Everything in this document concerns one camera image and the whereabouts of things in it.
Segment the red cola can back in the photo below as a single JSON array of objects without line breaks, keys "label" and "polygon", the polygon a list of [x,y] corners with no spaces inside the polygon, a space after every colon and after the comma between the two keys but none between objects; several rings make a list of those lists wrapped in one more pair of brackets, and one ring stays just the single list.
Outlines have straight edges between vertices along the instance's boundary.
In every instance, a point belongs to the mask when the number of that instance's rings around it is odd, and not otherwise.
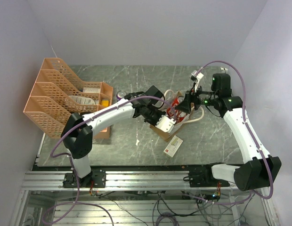
[{"label": "red cola can back", "polygon": [[179,105],[183,100],[184,100],[183,96],[178,96],[175,97],[175,99],[171,102],[171,106],[175,109],[175,114],[173,113],[170,107],[166,110],[166,113],[170,119],[173,119],[174,115],[176,116],[177,123],[182,122],[187,116],[187,113],[176,109],[176,106]]}]

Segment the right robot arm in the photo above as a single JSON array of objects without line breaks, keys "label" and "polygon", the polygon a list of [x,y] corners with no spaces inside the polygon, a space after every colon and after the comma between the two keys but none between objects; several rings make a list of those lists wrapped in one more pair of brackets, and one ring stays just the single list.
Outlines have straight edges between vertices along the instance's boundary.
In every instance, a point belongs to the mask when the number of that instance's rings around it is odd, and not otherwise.
[{"label": "right robot arm", "polygon": [[194,71],[191,80],[193,87],[188,90],[176,110],[191,113],[201,106],[212,106],[230,127],[240,148],[243,164],[241,166],[213,163],[203,174],[203,181],[214,186],[219,180],[235,184],[241,191],[271,187],[280,168],[279,157],[273,157],[260,142],[243,108],[239,96],[232,95],[231,78],[227,73],[212,76],[210,91],[203,91],[200,81],[203,74]]}]

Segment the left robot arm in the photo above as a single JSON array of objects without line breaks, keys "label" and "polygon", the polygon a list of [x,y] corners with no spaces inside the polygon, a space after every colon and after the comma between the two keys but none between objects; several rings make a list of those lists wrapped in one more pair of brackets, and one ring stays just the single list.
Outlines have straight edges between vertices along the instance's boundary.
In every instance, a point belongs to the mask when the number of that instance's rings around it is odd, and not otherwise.
[{"label": "left robot arm", "polygon": [[157,125],[165,113],[155,104],[158,99],[165,99],[164,94],[155,86],[146,92],[128,93],[117,103],[98,112],[80,115],[73,113],[69,117],[61,134],[63,144],[71,155],[73,173],[67,179],[64,187],[79,185],[87,187],[94,185],[88,155],[92,149],[93,137],[105,128],[125,119],[144,117],[144,121]]}]

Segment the purple Fanta can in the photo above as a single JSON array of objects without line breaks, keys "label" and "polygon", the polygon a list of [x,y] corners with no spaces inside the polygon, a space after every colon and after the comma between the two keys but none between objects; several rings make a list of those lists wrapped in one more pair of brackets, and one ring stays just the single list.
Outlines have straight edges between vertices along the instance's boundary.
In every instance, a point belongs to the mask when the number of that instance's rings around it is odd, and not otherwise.
[{"label": "purple Fanta can", "polygon": [[125,96],[127,95],[127,92],[124,91],[124,90],[119,90],[117,93],[116,93],[116,98],[117,100],[121,100],[122,98],[124,98]]}]

